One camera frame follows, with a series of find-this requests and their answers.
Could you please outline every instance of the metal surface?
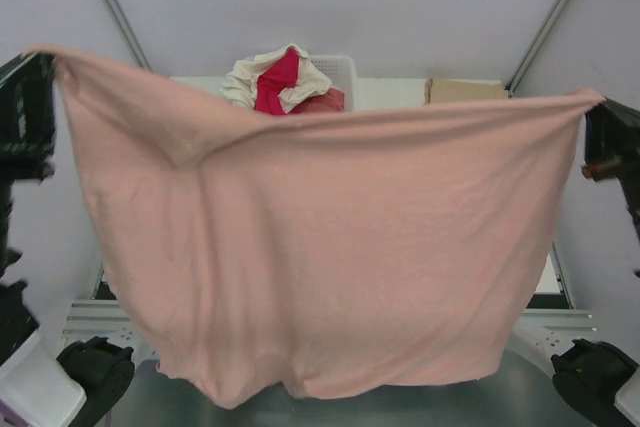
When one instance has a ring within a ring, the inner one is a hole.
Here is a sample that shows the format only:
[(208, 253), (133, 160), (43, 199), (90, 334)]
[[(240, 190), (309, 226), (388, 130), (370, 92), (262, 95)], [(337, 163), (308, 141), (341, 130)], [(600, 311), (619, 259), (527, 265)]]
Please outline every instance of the metal surface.
[[(598, 331), (593, 315), (585, 310), (526, 309), (520, 321), (573, 338), (592, 338)], [(84, 341), (123, 329), (135, 330), (135, 327), (116, 300), (76, 300), (58, 348), (61, 350), (76, 340)]]
[(538, 32), (536, 32), (533, 41), (529, 45), (529, 48), (527, 49), (527, 52), (524, 55), (523, 59), (520, 61), (520, 64), (513, 74), (513, 77), (507, 83), (507, 89), (510, 93), (513, 93), (520, 85), (520, 82), (522, 82), (522, 79), (529, 70), (529, 67), (535, 60), (538, 52), (551, 33), (551, 30), (553, 29), (554, 25), (556, 24), (556, 22), (562, 15), (562, 12), (564, 12), (570, 1), (571, 0), (556, 0), (553, 3), (551, 10), (547, 14), (547, 17), (544, 19), (544, 22), (542, 22), (542, 25), (538, 29)]
[(234, 410), (145, 362), (112, 410), (118, 427), (588, 426), (526, 361), (505, 353), (497, 374), (439, 387), (381, 387), (350, 399), (293, 399), (272, 387)]
[(118, 0), (102, 0), (104, 2), (105, 7), (109, 11), (109, 15), (113, 19), (120, 35), (122, 36), (122, 40), (126, 44), (127, 48), (131, 52), (136, 64), (139, 67), (142, 67), (147, 70), (153, 70), (147, 57), (142, 50), (142, 46), (138, 41), (131, 25), (129, 24), (129, 20), (125, 15), (122, 7), (120, 6), (120, 2)]

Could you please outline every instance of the crumpled clothing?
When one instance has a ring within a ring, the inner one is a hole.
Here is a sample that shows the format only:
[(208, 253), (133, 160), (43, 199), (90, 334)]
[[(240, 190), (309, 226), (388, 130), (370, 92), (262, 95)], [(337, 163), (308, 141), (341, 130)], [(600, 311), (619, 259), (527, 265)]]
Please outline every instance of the crumpled clothing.
[(239, 60), (233, 71), (225, 77), (220, 92), (235, 106), (255, 108), (258, 97), (258, 78), (270, 66), (284, 57), (289, 48), (295, 49), (300, 57), (298, 78), (295, 87), (285, 88), (279, 94), (280, 104), (285, 113), (305, 99), (326, 94), (331, 88), (329, 77), (320, 72), (309, 59), (309, 53), (296, 44), (289, 44), (275, 52), (256, 55), (253, 60)]
[(109, 284), (161, 359), (232, 408), (492, 374), (551, 246), (571, 95), (273, 118), (58, 46)]
[(269, 115), (287, 115), (280, 102), (280, 93), (284, 89), (296, 86), (298, 80), (298, 53), (293, 47), (280, 60), (258, 77), (258, 97), (256, 112)]
[(292, 114), (321, 112), (344, 112), (344, 92), (332, 87), (326, 94), (310, 97), (291, 111)]

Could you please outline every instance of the metal rod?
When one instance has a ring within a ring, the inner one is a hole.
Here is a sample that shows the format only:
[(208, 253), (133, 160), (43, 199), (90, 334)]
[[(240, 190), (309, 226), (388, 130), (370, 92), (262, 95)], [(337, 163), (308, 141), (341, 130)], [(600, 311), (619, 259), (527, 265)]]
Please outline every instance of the metal rod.
[(104, 2), (105, 7), (109, 11), (109, 15), (116, 24), (120, 35), (122, 36), (122, 40), (124, 40), (127, 48), (131, 52), (136, 64), (139, 67), (142, 67), (147, 70), (153, 70), (151, 68), (151, 64), (147, 60), (147, 56), (138, 41), (133, 29), (131, 28), (131, 24), (129, 24), (129, 20), (122, 10), (122, 6), (118, 0), (102, 0)]
[(527, 53), (520, 61), (520, 64), (511, 77), (511, 80), (507, 83), (507, 89), (510, 93), (513, 93), (522, 82), (522, 79), (529, 70), (529, 67), (531, 67), (531, 64), (533, 64), (533, 61), (540, 52), (540, 49), (544, 45), (553, 27), (556, 25), (558, 19), (560, 18), (570, 1), (571, 0), (555, 0), (555, 2), (553, 3), (551, 10), (547, 14), (547, 17), (544, 19), (544, 22), (538, 29), (538, 32), (536, 32), (533, 41), (529, 45)]

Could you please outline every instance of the white cloth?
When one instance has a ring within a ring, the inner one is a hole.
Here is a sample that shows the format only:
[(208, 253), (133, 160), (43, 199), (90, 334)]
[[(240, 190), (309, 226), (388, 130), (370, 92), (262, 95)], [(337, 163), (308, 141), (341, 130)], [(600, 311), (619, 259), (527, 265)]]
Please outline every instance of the white cloth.
[(289, 113), (309, 97), (326, 94), (332, 86), (331, 79), (311, 63), (306, 50), (302, 50), (296, 44), (289, 44), (275, 52), (256, 55), (253, 59), (238, 60), (220, 87), (224, 98), (233, 105), (253, 109), (258, 96), (258, 77), (284, 57), (290, 47), (293, 47), (300, 57), (298, 81), (294, 88), (283, 89), (280, 92), (282, 110)]

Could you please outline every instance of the gray metal table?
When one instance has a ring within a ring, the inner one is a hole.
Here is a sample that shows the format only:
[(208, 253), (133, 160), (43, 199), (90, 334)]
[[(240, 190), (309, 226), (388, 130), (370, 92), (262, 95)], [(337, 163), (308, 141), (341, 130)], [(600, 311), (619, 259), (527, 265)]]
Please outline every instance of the gray metal table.
[(551, 381), (506, 352), (498, 373), (443, 387), (382, 387), (351, 399), (292, 399), (265, 390), (232, 411), (220, 409), (191, 384), (140, 366), (112, 412), (117, 427), (413, 427), (567, 426), (590, 424), (564, 404)]

